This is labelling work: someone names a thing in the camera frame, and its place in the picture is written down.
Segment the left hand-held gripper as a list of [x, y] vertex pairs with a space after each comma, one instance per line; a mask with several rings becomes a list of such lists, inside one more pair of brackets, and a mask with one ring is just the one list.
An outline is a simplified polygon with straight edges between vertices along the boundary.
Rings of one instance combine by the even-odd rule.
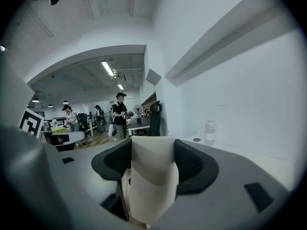
[[57, 151], [74, 150], [76, 143], [85, 138], [85, 133], [81, 131], [52, 133], [50, 122], [28, 108], [24, 111], [19, 128], [41, 142], [55, 146]]

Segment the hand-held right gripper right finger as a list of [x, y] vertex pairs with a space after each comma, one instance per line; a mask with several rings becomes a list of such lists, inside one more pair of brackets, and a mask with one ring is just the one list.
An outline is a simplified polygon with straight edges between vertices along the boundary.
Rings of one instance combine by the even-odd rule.
[[173, 205], [153, 230], [262, 230], [289, 192], [251, 160], [176, 139], [179, 172]]

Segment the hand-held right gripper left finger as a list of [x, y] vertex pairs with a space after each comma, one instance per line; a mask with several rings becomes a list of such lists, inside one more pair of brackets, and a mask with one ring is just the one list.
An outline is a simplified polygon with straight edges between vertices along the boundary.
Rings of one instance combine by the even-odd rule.
[[93, 157], [112, 144], [58, 152], [44, 144], [50, 172], [72, 222], [72, 230], [134, 230], [101, 206], [115, 193], [118, 183], [103, 179], [91, 166]]

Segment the white table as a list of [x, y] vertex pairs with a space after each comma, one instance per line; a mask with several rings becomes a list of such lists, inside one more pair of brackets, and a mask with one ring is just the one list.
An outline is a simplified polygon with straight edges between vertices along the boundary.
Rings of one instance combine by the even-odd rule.
[[185, 144], [213, 157], [219, 173], [213, 187], [219, 192], [241, 193], [245, 184], [259, 183], [271, 195], [288, 194], [294, 189], [293, 166], [289, 160], [237, 149], [223, 143], [210, 147], [194, 137], [182, 139]]

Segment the clear water bottle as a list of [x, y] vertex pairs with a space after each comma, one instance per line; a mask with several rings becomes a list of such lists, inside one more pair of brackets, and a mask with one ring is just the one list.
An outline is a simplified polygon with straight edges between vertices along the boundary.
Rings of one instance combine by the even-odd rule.
[[211, 119], [207, 119], [204, 132], [204, 143], [213, 146], [215, 143], [215, 124]]

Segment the dark-topped desk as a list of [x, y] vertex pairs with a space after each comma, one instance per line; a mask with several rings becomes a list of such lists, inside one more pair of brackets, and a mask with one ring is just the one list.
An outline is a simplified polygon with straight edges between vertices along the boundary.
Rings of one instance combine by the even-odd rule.
[[141, 117], [142, 122], [140, 124], [137, 123], [137, 119], [129, 119], [127, 122], [128, 135], [134, 135], [135, 131], [139, 129], [148, 129], [150, 127], [150, 118], [149, 117]]

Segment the black office chair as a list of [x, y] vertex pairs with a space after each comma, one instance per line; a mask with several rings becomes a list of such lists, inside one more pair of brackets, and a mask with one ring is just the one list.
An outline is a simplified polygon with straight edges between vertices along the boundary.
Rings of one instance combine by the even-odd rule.
[[160, 124], [161, 124], [161, 111], [162, 107], [160, 101], [153, 103], [150, 106], [151, 116], [150, 116], [150, 127], [148, 131], [148, 136], [160, 136]]

